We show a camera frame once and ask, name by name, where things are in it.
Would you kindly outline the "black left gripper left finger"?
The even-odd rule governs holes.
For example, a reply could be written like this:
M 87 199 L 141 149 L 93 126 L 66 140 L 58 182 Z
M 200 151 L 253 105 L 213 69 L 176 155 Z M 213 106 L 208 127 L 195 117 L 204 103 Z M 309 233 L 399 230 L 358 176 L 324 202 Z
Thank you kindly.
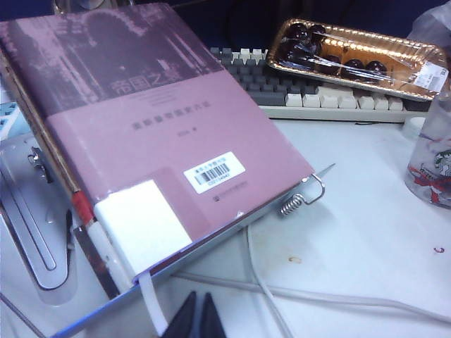
M 190 292 L 184 300 L 182 306 L 173 316 L 165 332 L 161 335 L 162 338 L 179 338 L 190 336 L 193 327 L 196 302 L 197 293 Z

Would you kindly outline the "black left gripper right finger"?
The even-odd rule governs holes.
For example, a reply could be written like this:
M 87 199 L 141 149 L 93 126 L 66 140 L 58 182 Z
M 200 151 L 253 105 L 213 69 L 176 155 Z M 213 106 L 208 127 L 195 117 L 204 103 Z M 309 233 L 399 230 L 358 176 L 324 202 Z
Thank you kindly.
M 226 338 L 220 316 L 211 293 L 207 292 L 202 305 L 202 313 L 199 324 L 199 337 L 201 338 Z

